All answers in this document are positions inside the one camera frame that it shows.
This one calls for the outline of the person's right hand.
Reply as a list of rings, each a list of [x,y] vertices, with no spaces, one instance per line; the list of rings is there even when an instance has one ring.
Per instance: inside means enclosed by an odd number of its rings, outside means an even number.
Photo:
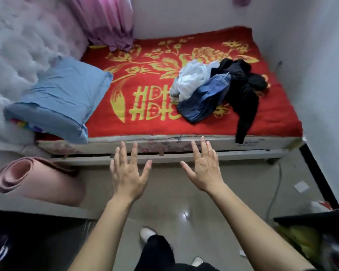
[[[196,181],[192,183],[199,190],[212,196],[225,185],[221,175],[220,166],[217,167],[214,163],[212,146],[210,144],[210,157],[209,160],[206,161],[202,159],[201,150],[198,149],[196,143],[192,141],[191,145],[194,159],[193,171],[196,173]]]

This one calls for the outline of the person's left hand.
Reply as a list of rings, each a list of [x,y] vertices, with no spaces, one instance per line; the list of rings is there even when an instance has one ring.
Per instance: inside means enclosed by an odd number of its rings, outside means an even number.
[[[134,203],[145,191],[146,186],[140,183],[140,173],[138,169],[138,146],[135,142],[131,150],[130,160],[126,165],[119,165],[119,150],[115,150],[113,158],[115,163],[115,173],[112,174],[113,196],[111,201],[123,201]]]

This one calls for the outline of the person's left forearm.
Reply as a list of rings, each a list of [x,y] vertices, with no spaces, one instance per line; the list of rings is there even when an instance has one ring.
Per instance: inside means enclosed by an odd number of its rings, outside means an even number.
[[[115,194],[68,271],[112,271],[119,242],[135,198]]]

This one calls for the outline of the person's right forearm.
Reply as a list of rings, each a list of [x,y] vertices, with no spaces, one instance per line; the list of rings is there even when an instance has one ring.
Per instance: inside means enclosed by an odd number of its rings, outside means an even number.
[[[315,267],[251,210],[224,182],[207,191],[255,271],[309,271]]]

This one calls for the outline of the blue denim garment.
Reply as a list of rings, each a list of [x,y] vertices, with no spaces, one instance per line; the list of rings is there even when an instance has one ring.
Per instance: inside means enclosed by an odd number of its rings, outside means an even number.
[[[214,75],[199,86],[189,99],[177,104],[177,112],[191,124],[204,120],[222,104],[230,83],[230,73]]]

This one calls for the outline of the person's white left shoe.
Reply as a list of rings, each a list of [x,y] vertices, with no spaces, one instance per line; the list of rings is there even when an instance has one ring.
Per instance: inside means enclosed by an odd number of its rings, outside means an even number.
[[[155,235],[157,235],[157,232],[154,229],[149,227],[143,227],[140,230],[140,242],[142,244],[146,244],[148,242],[148,239]]]

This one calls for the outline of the black garment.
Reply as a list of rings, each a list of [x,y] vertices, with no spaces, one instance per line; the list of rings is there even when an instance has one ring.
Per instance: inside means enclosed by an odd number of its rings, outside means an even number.
[[[211,69],[211,77],[229,73],[231,77],[229,90],[224,98],[233,111],[239,116],[235,142],[243,144],[257,114],[259,96],[256,92],[267,89],[267,81],[259,74],[252,72],[252,67],[243,59],[223,59],[217,68]]]

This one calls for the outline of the red blanket with yellow flowers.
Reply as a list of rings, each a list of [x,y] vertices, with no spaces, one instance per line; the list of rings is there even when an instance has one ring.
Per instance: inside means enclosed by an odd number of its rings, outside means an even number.
[[[90,138],[114,136],[235,136],[239,116],[223,103],[195,125],[177,112],[170,88],[188,62],[242,59],[267,81],[257,92],[259,107],[248,135],[301,137],[302,124],[282,85],[269,70],[253,40],[252,29],[235,26],[219,31],[136,40],[129,52],[91,46],[81,61],[113,74],[113,81],[86,122]]]

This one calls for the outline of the white garment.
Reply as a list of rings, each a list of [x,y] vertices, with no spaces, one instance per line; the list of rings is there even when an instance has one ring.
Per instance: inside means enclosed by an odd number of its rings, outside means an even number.
[[[208,64],[197,61],[196,59],[187,63],[179,71],[178,76],[173,81],[169,91],[172,102],[182,102],[191,97],[193,92],[211,76],[211,70],[220,66],[219,61],[213,61]]]

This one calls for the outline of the rolled pink mat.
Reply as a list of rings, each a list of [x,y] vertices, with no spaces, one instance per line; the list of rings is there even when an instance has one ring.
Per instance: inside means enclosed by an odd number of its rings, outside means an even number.
[[[39,157],[23,157],[0,169],[0,193],[59,205],[79,206],[86,186],[77,171]]]

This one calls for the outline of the blue pillow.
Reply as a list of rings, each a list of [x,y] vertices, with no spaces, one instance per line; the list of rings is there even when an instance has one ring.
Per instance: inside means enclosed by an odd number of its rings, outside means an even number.
[[[73,144],[87,144],[86,122],[113,80],[110,72],[58,56],[48,71],[21,98],[4,108],[4,117],[29,124]]]

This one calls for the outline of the person's black trousers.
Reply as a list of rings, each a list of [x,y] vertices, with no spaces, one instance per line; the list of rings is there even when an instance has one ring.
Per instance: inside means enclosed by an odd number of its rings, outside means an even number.
[[[219,271],[206,262],[198,267],[176,263],[172,248],[164,236],[155,234],[143,243],[143,249],[134,271]]]

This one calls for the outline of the dark cabinet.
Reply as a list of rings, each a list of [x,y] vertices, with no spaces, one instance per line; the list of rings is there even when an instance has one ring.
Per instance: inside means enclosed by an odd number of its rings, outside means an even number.
[[[0,271],[67,271],[96,223],[0,211]]]

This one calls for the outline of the white and red packet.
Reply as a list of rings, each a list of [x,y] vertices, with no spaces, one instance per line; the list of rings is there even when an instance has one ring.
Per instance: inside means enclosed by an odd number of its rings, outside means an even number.
[[[310,211],[312,214],[331,212],[333,208],[328,201],[311,201]]]

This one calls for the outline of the black bin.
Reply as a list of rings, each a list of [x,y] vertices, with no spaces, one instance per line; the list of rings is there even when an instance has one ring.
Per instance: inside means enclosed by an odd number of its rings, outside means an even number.
[[[276,231],[317,271],[339,271],[339,209],[273,220]]]

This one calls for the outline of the pink curtain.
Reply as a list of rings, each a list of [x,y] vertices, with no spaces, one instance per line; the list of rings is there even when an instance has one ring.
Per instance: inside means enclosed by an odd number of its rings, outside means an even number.
[[[96,46],[110,51],[131,50],[134,12],[131,0],[69,0],[82,29]]]

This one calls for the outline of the white tufted headboard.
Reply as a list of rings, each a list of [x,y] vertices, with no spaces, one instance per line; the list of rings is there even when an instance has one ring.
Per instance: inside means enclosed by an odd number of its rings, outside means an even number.
[[[3,109],[18,101],[54,58],[81,59],[88,44],[68,0],[0,0],[0,143],[33,143],[33,132],[7,121]]]

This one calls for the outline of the white bed frame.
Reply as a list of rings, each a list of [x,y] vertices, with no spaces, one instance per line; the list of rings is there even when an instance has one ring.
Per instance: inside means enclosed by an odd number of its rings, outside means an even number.
[[[289,149],[277,150],[245,150],[245,151],[222,151],[218,152],[220,161],[232,160],[253,160],[253,159],[280,159],[290,152]],[[51,158],[50,161],[58,165],[69,166],[92,166],[109,165],[113,158],[111,156],[80,156],[67,158]],[[145,164],[148,160],[153,163],[179,163],[181,161],[193,161],[192,153],[164,154],[157,155],[138,155],[138,164]]]

